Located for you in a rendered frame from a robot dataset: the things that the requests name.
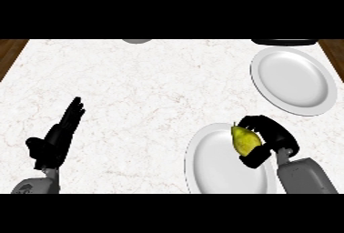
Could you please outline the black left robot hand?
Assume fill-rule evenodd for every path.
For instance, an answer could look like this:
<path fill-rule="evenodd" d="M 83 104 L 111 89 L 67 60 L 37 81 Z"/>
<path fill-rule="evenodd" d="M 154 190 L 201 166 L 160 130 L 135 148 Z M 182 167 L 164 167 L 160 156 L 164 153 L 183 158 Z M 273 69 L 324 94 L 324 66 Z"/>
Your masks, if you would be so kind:
<path fill-rule="evenodd" d="M 58 169 L 62 166 L 83 114 L 83 102 L 77 96 L 70 103 L 59 123 L 52 126 L 46 137 L 30 137 L 25 140 L 30 157 L 36 160 L 36 170 Z"/>

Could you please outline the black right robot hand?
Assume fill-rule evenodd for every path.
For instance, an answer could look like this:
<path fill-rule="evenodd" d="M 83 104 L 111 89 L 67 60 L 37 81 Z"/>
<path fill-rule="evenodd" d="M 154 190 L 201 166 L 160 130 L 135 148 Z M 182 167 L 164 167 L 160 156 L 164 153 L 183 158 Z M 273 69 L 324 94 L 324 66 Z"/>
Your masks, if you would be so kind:
<path fill-rule="evenodd" d="M 239 122 L 239 127 L 260 133 L 265 140 L 262 146 L 256 146 L 244 157 L 244 164 L 250 168 L 257 168 L 266 159 L 272 156 L 270 151 L 278 152 L 281 148 L 290 149 L 290 157 L 294 157 L 300 151 L 297 140 L 287 128 L 267 116 L 245 116 Z"/>

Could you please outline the yellow-green pear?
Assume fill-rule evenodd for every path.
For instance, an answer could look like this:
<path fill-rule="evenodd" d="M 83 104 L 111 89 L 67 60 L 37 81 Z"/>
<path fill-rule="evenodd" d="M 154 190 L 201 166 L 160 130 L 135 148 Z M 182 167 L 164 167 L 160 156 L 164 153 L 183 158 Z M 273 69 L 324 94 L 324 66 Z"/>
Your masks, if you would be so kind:
<path fill-rule="evenodd" d="M 253 149 L 262 145 L 262 139 L 251 130 L 248 130 L 244 127 L 239 127 L 238 125 L 234 125 L 232 145 L 238 154 L 247 157 Z"/>

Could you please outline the white plate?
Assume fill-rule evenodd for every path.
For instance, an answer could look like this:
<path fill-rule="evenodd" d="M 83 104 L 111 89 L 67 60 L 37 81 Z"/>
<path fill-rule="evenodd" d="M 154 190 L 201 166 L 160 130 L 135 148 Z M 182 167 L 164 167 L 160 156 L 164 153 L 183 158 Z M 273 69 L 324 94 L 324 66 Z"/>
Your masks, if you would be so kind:
<path fill-rule="evenodd" d="M 185 174 L 191 194 L 273 194 L 276 174 L 270 160 L 248 168 L 232 146 L 232 124 L 205 126 L 189 141 Z"/>
<path fill-rule="evenodd" d="M 324 114 L 337 102 L 337 84 L 322 63 L 303 51 L 265 48 L 250 64 L 253 84 L 266 100 L 297 116 Z"/>

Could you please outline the black round object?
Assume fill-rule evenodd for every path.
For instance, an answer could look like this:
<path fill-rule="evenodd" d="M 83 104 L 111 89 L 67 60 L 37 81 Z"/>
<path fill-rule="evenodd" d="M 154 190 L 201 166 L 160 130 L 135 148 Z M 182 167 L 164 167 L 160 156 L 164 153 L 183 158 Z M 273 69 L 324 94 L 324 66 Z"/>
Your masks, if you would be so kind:
<path fill-rule="evenodd" d="M 251 41 L 265 46 L 312 46 L 319 39 L 251 39 Z"/>

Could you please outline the grey round object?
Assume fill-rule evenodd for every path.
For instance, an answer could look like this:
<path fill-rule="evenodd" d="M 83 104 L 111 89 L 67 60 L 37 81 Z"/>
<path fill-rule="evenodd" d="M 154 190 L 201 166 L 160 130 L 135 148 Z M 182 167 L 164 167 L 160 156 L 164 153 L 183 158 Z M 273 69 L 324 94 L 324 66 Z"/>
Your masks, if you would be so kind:
<path fill-rule="evenodd" d="M 152 39 L 123 39 L 127 43 L 138 45 L 149 42 Z"/>

